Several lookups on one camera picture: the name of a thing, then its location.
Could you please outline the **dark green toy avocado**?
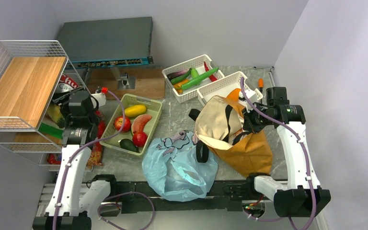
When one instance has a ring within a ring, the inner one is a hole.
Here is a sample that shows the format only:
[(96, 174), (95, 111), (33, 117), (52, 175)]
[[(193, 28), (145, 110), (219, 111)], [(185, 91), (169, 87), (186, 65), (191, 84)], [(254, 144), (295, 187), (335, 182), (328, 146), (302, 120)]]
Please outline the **dark green toy avocado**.
[(119, 141), (120, 148), (132, 151), (132, 152), (139, 152), (139, 148), (133, 143), (132, 140), (124, 138)]

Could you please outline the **long green toy pepper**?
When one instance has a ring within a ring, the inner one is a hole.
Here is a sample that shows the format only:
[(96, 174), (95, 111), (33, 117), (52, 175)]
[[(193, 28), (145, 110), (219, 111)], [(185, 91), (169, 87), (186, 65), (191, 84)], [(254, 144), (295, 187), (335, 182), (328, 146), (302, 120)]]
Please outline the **long green toy pepper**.
[(190, 80), (187, 84), (183, 85), (182, 88), (190, 89), (198, 84), (200, 84), (203, 80), (209, 78), (210, 75), (213, 75), (215, 72), (219, 70), (219, 67), (213, 68), (203, 74), (199, 75), (197, 78)]

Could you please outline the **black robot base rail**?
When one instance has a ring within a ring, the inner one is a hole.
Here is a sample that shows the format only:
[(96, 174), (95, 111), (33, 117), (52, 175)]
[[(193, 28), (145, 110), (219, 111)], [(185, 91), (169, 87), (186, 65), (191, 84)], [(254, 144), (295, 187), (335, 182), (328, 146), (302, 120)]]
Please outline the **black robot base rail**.
[[(190, 211), (215, 210), (242, 211), (244, 206), (256, 202), (260, 194), (253, 192), (246, 180), (215, 181), (205, 198), (187, 202), (168, 201), (161, 198), (147, 182), (117, 182), (117, 194), (140, 192), (152, 201), (156, 211)], [(123, 195), (106, 198), (105, 203), (116, 203), (121, 206), (123, 214), (152, 211), (151, 205), (141, 195)]]

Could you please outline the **blue printed plastic grocery bag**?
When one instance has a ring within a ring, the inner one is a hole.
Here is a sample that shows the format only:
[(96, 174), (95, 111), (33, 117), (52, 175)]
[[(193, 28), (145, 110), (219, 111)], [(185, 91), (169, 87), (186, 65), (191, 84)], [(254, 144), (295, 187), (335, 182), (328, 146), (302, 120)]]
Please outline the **blue printed plastic grocery bag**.
[(216, 178), (218, 163), (212, 153), (206, 162), (198, 162), (197, 143), (198, 138), (190, 130), (152, 140), (142, 160), (142, 171), (159, 196), (178, 202), (207, 196)]

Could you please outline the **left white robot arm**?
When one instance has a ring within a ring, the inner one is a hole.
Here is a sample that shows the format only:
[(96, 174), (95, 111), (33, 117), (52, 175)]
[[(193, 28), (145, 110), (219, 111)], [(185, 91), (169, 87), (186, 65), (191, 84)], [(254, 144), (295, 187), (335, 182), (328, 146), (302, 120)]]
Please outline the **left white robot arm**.
[(95, 94), (81, 90), (66, 98), (61, 107), (65, 129), (60, 170), (45, 214), (33, 220), (34, 230), (89, 230), (91, 206), (99, 206), (102, 200), (113, 201), (119, 193), (116, 185), (98, 181), (80, 199), (86, 164), (98, 137), (100, 118), (96, 111), (105, 105), (106, 96), (101, 90)]

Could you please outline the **green cassava chips bag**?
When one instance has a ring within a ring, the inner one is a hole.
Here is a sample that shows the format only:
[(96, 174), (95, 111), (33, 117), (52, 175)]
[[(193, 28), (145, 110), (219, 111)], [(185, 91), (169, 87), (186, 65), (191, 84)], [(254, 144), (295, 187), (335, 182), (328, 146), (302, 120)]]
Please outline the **green cassava chips bag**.
[(48, 137), (57, 139), (62, 138), (63, 130), (65, 127), (65, 118), (60, 111), (60, 105), (54, 102), (60, 96), (79, 87), (79, 84), (71, 78), (69, 75), (63, 73), (60, 80), (55, 87), (55, 92), (52, 101), (46, 111), (45, 118), (40, 125), (38, 131), (45, 134)]

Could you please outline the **red toy tomato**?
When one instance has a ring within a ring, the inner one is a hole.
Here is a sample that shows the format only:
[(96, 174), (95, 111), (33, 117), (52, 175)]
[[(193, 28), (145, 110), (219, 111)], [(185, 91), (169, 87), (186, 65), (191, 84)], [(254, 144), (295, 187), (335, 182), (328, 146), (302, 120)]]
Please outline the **red toy tomato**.
[(142, 148), (145, 146), (147, 139), (148, 135), (145, 132), (136, 132), (132, 137), (132, 142), (136, 147)]

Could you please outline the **green toy vegetable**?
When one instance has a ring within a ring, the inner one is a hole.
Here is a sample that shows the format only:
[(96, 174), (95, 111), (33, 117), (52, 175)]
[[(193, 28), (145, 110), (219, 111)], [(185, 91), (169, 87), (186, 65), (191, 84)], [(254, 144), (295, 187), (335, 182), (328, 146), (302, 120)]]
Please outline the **green toy vegetable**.
[(191, 74), (192, 68), (190, 68), (186, 73), (184, 73), (183, 75), (180, 75), (174, 79), (171, 80), (171, 84), (175, 85), (178, 84), (179, 82), (185, 80), (190, 74)]

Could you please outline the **yellow toy lemon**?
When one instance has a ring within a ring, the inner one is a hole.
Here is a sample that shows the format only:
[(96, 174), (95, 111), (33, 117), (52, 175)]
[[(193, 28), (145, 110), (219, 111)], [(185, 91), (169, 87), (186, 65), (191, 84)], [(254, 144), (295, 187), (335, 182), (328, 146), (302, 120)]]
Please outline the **yellow toy lemon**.
[(139, 115), (145, 114), (146, 111), (147, 111), (147, 107), (142, 104), (133, 105), (124, 110), (125, 116), (128, 116), (128, 117), (137, 117)]

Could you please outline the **toy watermelon slice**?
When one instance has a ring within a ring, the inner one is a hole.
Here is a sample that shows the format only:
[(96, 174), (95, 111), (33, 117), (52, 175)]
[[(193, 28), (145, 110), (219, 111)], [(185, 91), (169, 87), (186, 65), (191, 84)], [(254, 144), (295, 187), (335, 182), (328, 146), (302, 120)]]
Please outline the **toy watermelon slice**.
[(144, 130), (145, 125), (152, 119), (152, 115), (143, 114), (137, 116), (132, 125), (131, 125), (131, 132), (135, 134), (136, 132), (142, 132)]

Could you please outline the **orange toy carrot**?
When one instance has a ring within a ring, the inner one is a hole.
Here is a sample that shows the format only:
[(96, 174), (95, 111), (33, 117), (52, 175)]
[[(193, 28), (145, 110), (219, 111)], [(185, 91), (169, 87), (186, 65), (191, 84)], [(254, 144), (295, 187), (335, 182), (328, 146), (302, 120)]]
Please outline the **orange toy carrot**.
[(241, 92), (240, 88), (235, 88), (234, 90), (232, 90), (227, 96), (226, 98), (234, 101), (234, 102), (238, 102), (239, 101), (239, 93)]

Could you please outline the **yellow canvas tote bag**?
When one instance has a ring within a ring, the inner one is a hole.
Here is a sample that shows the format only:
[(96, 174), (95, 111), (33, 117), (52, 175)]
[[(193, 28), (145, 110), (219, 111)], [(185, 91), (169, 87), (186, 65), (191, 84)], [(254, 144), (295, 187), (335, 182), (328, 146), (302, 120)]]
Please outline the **yellow canvas tote bag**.
[(196, 157), (206, 162), (216, 155), (244, 177), (268, 175), (273, 154), (263, 131), (253, 133), (243, 128), (245, 106), (221, 96), (212, 97), (202, 110), (191, 109), (194, 135), (198, 139)]

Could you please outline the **red toy apple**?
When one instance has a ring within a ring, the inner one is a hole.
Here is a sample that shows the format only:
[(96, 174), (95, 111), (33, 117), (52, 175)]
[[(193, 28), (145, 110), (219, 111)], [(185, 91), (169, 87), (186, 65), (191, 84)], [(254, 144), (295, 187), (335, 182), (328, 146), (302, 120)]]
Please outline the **red toy apple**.
[(115, 130), (127, 133), (131, 130), (131, 120), (128, 117), (119, 116), (114, 120)]

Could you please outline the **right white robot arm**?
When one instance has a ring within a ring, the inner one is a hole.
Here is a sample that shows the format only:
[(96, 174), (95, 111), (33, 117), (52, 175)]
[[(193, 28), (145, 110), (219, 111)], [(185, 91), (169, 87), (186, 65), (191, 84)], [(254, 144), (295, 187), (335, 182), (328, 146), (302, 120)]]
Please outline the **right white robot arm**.
[(331, 201), (331, 193), (321, 187), (311, 162), (303, 108), (290, 104), (285, 87), (271, 87), (266, 93), (266, 104), (261, 104), (263, 94), (258, 89), (242, 90), (246, 100), (243, 128), (255, 134), (266, 126), (276, 129), (285, 155), (287, 184), (257, 175), (245, 185), (245, 193), (251, 199), (261, 194), (269, 198), (281, 218), (316, 217)]

